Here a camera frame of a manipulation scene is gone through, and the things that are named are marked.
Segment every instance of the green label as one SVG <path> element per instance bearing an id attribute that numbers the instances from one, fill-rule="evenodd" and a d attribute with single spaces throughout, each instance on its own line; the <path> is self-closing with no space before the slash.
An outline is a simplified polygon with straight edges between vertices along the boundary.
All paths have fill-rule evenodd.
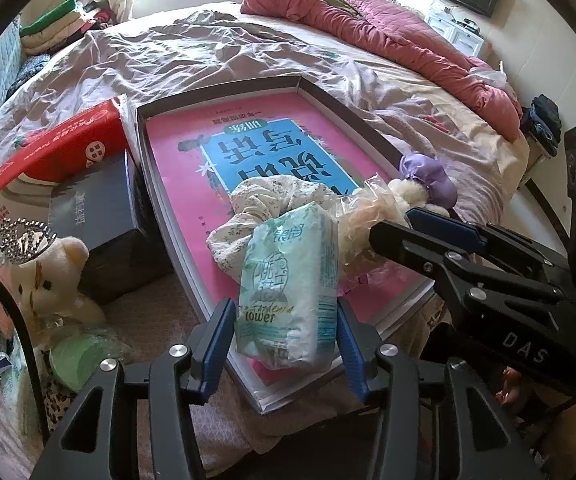
<path id="1" fill-rule="evenodd" d="M 268 126 L 268 122 L 263 119 L 252 119 L 249 121 L 243 121 L 242 123 L 231 124 L 223 129 L 225 134 L 242 134 L 243 132 L 249 132 L 250 130 L 256 130 L 257 128 L 263 128 Z"/>

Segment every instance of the dark gift box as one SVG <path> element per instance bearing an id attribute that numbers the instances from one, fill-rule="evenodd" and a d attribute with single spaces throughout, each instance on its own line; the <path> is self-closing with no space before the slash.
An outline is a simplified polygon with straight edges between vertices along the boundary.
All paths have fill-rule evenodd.
<path id="1" fill-rule="evenodd" d="M 128 152 L 57 186 L 49 217 L 57 236 L 79 238 L 88 247 L 79 291 L 99 304 L 172 272 L 143 177 Z"/>

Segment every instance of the blue gripper pad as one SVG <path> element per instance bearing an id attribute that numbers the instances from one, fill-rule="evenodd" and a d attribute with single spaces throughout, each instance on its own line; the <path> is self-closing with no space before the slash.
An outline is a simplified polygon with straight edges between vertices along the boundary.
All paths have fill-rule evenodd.
<path id="1" fill-rule="evenodd" d="M 366 402 L 370 395 L 368 383 L 364 370 L 366 361 L 362 356 L 359 344 L 354 338 L 350 328 L 350 323 L 343 308 L 339 308 L 337 317 L 337 345 L 341 353 L 341 359 L 344 362 L 346 378 L 350 391 L 352 391 L 361 402 Z"/>
<path id="2" fill-rule="evenodd" d="M 418 207 L 409 210 L 406 217 L 415 231 L 462 248 L 468 254 L 486 251 L 488 241 L 479 235 L 475 226 Z"/>
<path id="3" fill-rule="evenodd" d="M 193 351 L 193 361 L 197 358 L 201 367 L 199 394 L 204 401 L 208 401 L 219 386 L 228 348 L 235 331 L 236 312 L 237 306 L 234 301 L 230 298 L 221 300 L 210 316 L 196 351 Z M 197 362 L 193 362 L 192 368 L 195 368 Z M 191 370 L 191 373 L 196 377 L 194 370 Z"/>

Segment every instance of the rhinestone tiara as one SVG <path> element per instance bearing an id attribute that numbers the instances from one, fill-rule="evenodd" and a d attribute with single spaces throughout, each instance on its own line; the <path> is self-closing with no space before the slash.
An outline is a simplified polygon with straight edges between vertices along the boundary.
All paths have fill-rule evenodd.
<path id="1" fill-rule="evenodd" d="M 1 251 L 14 265 L 34 260 L 55 241 L 57 233 L 46 222 L 18 218 L 1 221 Z"/>

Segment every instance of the green tissue package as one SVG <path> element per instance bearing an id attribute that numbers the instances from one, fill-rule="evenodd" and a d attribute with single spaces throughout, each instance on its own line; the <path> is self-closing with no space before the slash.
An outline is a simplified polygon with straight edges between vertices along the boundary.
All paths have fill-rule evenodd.
<path id="1" fill-rule="evenodd" d="M 258 225 L 241 275 L 239 353 L 271 370 L 329 368 L 337 259 L 337 221 L 314 202 Z"/>

